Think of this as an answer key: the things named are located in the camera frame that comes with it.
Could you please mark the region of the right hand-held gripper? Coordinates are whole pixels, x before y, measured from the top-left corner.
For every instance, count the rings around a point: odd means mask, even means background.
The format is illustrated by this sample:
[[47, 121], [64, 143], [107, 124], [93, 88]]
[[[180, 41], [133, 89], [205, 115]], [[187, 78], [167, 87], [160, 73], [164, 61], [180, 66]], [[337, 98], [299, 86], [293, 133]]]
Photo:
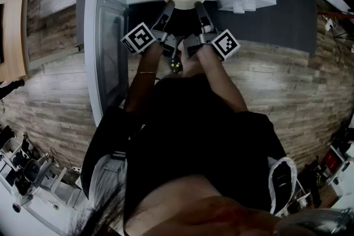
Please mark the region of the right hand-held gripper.
[[204, 45], [210, 45], [218, 58], [222, 62], [226, 61], [239, 50], [239, 42], [228, 29], [221, 34], [216, 33], [214, 24], [203, 3], [196, 2], [195, 9], [201, 25], [202, 34], [198, 36], [190, 35], [188, 38], [184, 39], [183, 44], [186, 57], [192, 57]]

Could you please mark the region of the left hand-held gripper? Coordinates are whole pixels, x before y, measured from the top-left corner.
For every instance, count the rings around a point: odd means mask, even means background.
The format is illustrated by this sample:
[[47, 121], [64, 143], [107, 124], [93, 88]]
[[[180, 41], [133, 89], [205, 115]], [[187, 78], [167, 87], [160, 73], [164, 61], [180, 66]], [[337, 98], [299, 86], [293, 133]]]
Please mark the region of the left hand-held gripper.
[[140, 23], [121, 39], [123, 46], [134, 55], [144, 53], [150, 44], [158, 42], [161, 44], [165, 56], [172, 57], [178, 47], [177, 40], [175, 36], [166, 33], [164, 29], [170, 21], [174, 8], [175, 3], [168, 1], [152, 28], [149, 29], [145, 23]]

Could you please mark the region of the person's left forearm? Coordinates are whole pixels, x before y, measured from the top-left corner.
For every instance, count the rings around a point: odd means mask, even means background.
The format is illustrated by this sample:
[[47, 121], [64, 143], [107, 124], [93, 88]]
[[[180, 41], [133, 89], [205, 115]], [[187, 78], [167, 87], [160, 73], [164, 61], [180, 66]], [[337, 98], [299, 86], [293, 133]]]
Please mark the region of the person's left forearm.
[[145, 49], [124, 103], [126, 112], [141, 114], [144, 111], [154, 88], [162, 54], [163, 48], [158, 42]]

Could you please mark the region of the person's right forearm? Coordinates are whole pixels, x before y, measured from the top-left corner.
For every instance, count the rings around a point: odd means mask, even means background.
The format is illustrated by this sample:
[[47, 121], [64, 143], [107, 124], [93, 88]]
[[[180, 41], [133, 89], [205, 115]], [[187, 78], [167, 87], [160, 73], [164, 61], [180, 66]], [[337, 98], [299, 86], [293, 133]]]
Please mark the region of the person's right forearm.
[[248, 111], [237, 86], [227, 74], [222, 62], [211, 45], [203, 45], [197, 52], [199, 62], [212, 91], [217, 94], [235, 113]]

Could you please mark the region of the person's right hand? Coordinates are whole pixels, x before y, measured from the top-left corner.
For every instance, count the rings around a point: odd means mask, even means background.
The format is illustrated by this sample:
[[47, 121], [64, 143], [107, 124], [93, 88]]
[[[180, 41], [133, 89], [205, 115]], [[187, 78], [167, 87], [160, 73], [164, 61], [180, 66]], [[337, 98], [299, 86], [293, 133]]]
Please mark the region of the person's right hand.
[[183, 66], [181, 76], [183, 78], [194, 77], [197, 75], [205, 75], [204, 68], [202, 67], [202, 64], [196, 54], [189, 58], [182, 57], [181, 63]]

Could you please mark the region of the black shoe with yellow charms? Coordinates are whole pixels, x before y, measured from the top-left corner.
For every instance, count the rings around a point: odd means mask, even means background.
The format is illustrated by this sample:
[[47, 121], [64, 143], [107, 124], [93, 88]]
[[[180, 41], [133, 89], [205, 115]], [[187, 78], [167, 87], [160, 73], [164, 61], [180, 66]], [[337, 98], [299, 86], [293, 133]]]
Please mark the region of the black shoe with yellow charms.
[[169, 61], [169, 67], [174, 74], [178, 74], [183, 70], [183, 65], [179, 57], [171, 58]]

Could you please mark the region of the dark grey table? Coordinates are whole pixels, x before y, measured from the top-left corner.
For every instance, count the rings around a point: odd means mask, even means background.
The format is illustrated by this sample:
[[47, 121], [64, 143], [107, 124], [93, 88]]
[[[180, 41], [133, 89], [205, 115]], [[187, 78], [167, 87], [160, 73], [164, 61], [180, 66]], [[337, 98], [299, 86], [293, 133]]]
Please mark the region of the dark grey table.
[[[79, 45], [84, 44], [84, 34], [79, 28], [85, 10], [82, 1], [76, 0], [76, 36]], [[141, 22], [152, 25], [164, 4], [164, 0], [130, 4], [127, 30]], [[216, 1], [205, 0], [203, 4], [214, 26], [220, 31], [228, 29], [237, 40], [283, 46], [309, 54], [315, 52], [316, 0], [277, 0], [273, 6], [242, 13], [223, 9]]]

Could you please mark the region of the wooden coat rack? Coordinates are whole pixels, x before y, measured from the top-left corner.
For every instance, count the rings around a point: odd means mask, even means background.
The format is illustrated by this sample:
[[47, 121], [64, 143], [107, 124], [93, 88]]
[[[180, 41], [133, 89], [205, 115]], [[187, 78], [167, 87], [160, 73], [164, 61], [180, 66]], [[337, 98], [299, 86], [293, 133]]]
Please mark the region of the wooden coat rack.
[[354, 15], [353, 14], [348, 14], [348, 13], [318, 12], [317, 14], [318, 15], [323, 15], [323, 16], [328, 16], [328, 17], [347, 18], [347, 19], [353, 19], [354, 20]]

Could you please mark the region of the person in dark shirt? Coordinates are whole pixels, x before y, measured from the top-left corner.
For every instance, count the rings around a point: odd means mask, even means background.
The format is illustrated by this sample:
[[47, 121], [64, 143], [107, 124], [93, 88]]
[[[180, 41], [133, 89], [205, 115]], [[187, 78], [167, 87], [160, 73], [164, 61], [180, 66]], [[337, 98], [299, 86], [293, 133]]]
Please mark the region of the person in dark shirt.
[[157, 82], [141, 115], [107, 108], [82, 167], [86, 196], [99, 159], [115, 151], [128, 161], [126, 217], [157, 187], [189, 175], [205, 176], [243, 206], [269, 211], [268, 157], [285, 157], [269, 118], [235, 113], [204, 75]]

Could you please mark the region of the light wooden table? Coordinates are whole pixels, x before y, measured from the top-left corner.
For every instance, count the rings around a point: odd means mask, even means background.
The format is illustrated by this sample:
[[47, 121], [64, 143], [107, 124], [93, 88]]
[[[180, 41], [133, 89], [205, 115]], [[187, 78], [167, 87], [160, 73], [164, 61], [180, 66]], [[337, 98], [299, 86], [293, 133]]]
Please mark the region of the light wooden table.
[[78, 47], [62, 50], [31, 61], [27, 48], [28, 0], [0, 0], [0, 49], [3, 62], [0, 64], [0, 81], [14, 81], [28, 76], [28, 71], [51, 61], [79, 52]]

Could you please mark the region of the black bag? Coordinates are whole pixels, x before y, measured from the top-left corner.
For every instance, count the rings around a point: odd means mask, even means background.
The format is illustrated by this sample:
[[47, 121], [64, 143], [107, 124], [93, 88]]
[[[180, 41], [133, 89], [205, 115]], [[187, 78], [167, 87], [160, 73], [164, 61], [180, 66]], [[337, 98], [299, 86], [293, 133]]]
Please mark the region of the black bag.
[[309, 164], [305, 164], [303, 170], [298, 175], [304, 191], [310, 193], [314, 208], [319, 208], [322, 204], [322, 195], [326, 187], [327, 177], [324, 175], [325, 168], [319, 163], [319, 156]]

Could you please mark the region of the white cabinet with red box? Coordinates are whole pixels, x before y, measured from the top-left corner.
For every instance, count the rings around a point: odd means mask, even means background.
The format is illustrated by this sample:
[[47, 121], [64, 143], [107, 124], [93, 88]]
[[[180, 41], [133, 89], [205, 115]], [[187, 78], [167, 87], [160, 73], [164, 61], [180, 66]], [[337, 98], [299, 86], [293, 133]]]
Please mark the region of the white cabinet with red box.
[[330, 150], [324, 158], [325, 165], [330, 172], [326, 183], [328, 185], [339, 184], [339, 177], [348, 169], [350, 165], [354, 165], [354, 142], [349, 143], [348, 149], [344, 153], [339, 147], [330, 145]]

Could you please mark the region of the white folding stand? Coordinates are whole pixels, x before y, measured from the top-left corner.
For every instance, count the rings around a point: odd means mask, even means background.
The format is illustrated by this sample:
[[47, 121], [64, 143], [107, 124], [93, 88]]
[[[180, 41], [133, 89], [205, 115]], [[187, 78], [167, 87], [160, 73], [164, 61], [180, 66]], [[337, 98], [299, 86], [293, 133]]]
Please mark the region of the white folding stand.
[[299, 179], [296, 179], [295, 191], [292, 198], [291, 205], [299, 212], [306, 209], [309, 205], [309, 196], [311, 192], [306, 192]]

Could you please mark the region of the white cluttered workbench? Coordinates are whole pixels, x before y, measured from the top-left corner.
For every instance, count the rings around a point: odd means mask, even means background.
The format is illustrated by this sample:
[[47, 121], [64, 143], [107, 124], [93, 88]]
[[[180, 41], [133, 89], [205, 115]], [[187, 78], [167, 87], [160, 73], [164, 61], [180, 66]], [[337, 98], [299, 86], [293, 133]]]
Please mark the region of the white cluttered workbench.
[[20, 212], [13, 210], [11, 186], [0, 175], [0, 233], [4, 236], [69, 236], [77, 210], [50, 192], [34, 190], [33, 199]]

